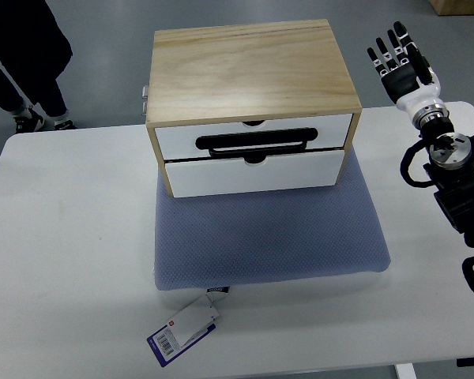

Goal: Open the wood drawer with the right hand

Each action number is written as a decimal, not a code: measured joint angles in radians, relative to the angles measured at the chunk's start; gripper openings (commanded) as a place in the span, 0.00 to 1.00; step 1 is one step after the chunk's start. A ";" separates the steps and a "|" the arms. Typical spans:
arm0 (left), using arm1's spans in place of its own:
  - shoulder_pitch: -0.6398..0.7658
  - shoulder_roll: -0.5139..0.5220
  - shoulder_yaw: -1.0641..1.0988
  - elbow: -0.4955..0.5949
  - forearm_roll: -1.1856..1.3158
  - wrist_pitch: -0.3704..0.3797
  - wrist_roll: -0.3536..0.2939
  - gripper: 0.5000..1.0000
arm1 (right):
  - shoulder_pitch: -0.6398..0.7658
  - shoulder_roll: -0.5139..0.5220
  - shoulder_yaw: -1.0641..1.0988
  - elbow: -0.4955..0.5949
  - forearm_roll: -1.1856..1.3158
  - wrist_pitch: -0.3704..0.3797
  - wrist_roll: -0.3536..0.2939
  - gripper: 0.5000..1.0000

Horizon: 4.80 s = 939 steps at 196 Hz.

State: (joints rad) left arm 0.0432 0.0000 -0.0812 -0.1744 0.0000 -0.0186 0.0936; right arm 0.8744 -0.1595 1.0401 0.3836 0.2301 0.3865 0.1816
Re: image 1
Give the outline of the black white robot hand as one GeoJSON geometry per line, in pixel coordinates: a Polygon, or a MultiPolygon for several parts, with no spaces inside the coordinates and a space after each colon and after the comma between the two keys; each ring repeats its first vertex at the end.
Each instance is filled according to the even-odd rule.
{"type": "Polygon", "coordinates": [[[396,21],[387,36],[391,51],[378,37],[378,51],[369,47],[367,53],[388,97],[415,124],[428,118],[446,118],[449,111],[440,99],[440,81],[407,28],[396,21]]]}

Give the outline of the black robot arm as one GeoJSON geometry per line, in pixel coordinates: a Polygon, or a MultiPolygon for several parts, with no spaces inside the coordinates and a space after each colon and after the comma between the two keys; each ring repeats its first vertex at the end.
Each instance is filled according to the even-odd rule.
{"type": "Polygon", "coordinates": [[[413,119],[419,141],[408,148],[400,165],[406,183],[415,188],[435,186],[434,198],[451,226],[474,248],[474,135],[457,133],[450,118],[439,111],[413,119]],[[421,150],[428,154],[423,165],[429,179],[419,182],[409,167],[421,150]]]}

